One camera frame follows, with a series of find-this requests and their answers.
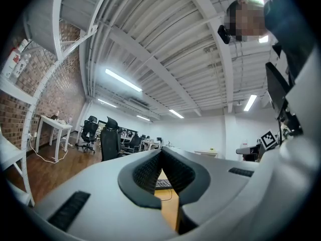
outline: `white wall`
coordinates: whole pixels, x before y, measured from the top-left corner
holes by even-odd
[[[87,111],[82,122],[84,122],[85,119],[88,119],[91,115],[97,117],[98,120],[101,120],[103,122],[107,121],[107,116],[113,118],[118,122],[118,126],[138,131],[138,135],[146,135],[146,133],[149,132],[150,129],[149,124],[144,122],[143,119],[140,120],[137,117],[128,115],[108,105],[93,103]]]
[[[146,132],[151,138],[163,138],[175,147],[189,152],[214,148],[219,158],[240,160],[235,153],[244,139],[248,146],[255,146],[256,140],[267,130],[278,132],[274,110],[262,109],[240,114],[228,114],[215,117],[194,119],[176,119],[168,122],[156,122]]]
[[[175,119],[168,122],[153,123],[150,137],[161,137],[170,141],[175,147],[188,152],[209,150],[214,148],[219,154],[224,154],[224,116]]]
[[[278,124],[274,118],[274,110],[261,109],[239,114],[225,116],[226,126],[226,159],[241,160],[242,155],[237,155],[235,150],[241,147],[243,141],[247,146],[255,146],[256,140],[269,129],[274,135],[278,132]]]
[[[255,146],[256,140],[269,129],[272,130],[274,135],[279,131],[272,108],[237,114],[236,125],[238,127],[239,143],[246,138],[249,146]]]

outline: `person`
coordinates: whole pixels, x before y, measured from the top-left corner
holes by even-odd
[[[227,8],[218,33],[226,44],[231,36],[245,42],[273,34],[278,40],[274,51],[278,56],[282,50],[286,54],[290,87],[315,45],[313,33],[292,0],[269,0],[265,5],[255,0],[235,0]]]

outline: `office chair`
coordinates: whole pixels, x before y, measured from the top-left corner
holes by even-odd
[[[97,122],[98,122],[98,121],[97,121],[97,118],[96,118],[95,116],[89,116],[88,120],[89,120],[90,122],[94,122],[94,123],[97,123]]]
[[[81,138],[84,141],[83,143],[86,143],[86,145],[78,146],[78,147],[82,147],[84,152],[87,149],[89,149],[95,153],[95,150],[89,144],[96,141],[97,129],[98,129],[97,123],[85,120],[84,128],[82,129],[82,133],[81,133]]]
[[[118,123],[110,117],[107,118],[108,122],[100,134],[102,162],[117,158],[120,151],[121,132]]]
[[[139,152],[139,146],[140,146],[141,138],[135,134],[135,136],[132,137],[129,143],[125,143],[124,153],[125,154],[133,154]]]
[[[117,151],[118,152],[120,152],[120,150],[121,150],[121,133],[122,133],[122,128],[118,127],[118,131],[117,131],[117,134],[118,134],[118,137],[117,137]]]

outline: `white cable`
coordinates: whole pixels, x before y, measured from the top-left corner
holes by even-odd
[[[60,160],[63,160],[63,159],[65,158],[66,154],[68,153],[68,150],[67,150],[67,152],[65,153],[64,157],[61,158],[61,159],[59,159],[57,162],[47,161],[47,160],[45,160],[44,158],[42,158],[39,154],[37,154],[36,150],[32,147],[32,145],[31,145],[31,140],[32,140],[32,139],[33,139],[33,138],[29,138],[29,144],[30,144],[31,149],[34,150],[35,154],[36,154],[37,156],[39,156],[41,159],[43,159],[45,162],[56,164],[56,163],[58,163]]]

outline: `ceiling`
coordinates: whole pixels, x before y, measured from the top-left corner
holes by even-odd
[[[62,0],[61,18],[82,33],[90,19],[98,25],[79,49],[88,97],[152,121],[176,117],[169,109],[202,117],[223,108],[232,112],[251,94],[257,102],[266,99],[265,63],[280,61],[271,48],[276,40],[225,45],[217,28],[232,1]],[[107,75],[106,68],[142,92]]]

